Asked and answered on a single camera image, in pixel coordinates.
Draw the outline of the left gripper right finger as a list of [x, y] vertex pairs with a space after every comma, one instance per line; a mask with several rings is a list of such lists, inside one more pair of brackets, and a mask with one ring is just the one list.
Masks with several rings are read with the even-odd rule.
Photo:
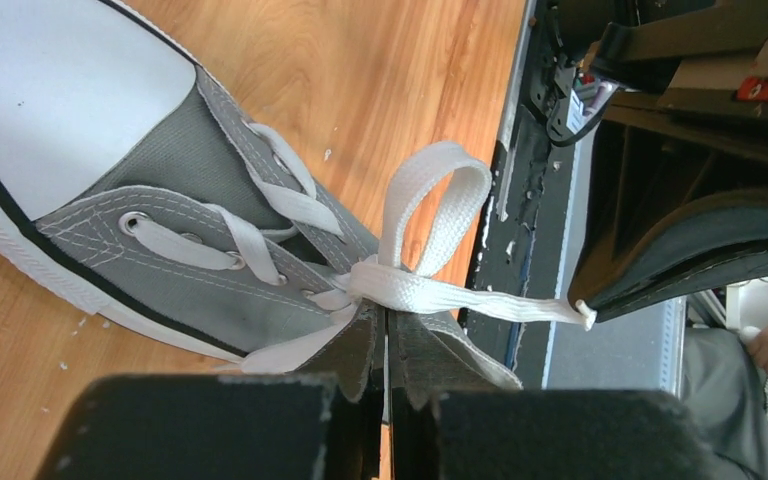
[[398, 479], [710, 479], [714, 456], [657, 390], [550, 389], [554, 326], [514, 327], [521, 390], [435, 384], [459, 358], [412, 314], [390, 313], [391, 455]]

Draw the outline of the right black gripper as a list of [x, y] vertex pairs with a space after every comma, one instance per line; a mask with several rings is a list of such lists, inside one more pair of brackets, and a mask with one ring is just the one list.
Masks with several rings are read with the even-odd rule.
[[[556, 72], [597, 84], [588, 107], [568, 80], [543, 94], [556, 146], [593, 130], [622, 90], [644, 108], [768, 130], [768, 1], [550, 1], [542, 26]], [[768, 189], [735, 190], [659, 212], [650, 227], [590, 223], [567, 298], [606, 322], [765, 276]]]

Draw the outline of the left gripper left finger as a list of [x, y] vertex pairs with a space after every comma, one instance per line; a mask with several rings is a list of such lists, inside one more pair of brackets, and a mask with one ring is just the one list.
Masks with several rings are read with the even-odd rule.
[[40, 479], [371, 479], [382, 310], [364, 302], [299, 372], [122, 374], [73, 402]]

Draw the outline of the grey canvas sneaker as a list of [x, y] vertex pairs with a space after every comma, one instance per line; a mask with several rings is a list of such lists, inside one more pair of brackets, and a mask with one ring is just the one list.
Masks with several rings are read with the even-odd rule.
[[248, 374], [299, 372], [359, 307], [412, 314], [459, 358], [435, 384], [520, 380], [434, 281], [487, 194], [432, 144], [374, 235], [177, 42], [119, 1], [0, 1], [0, 254], [55, 295]]

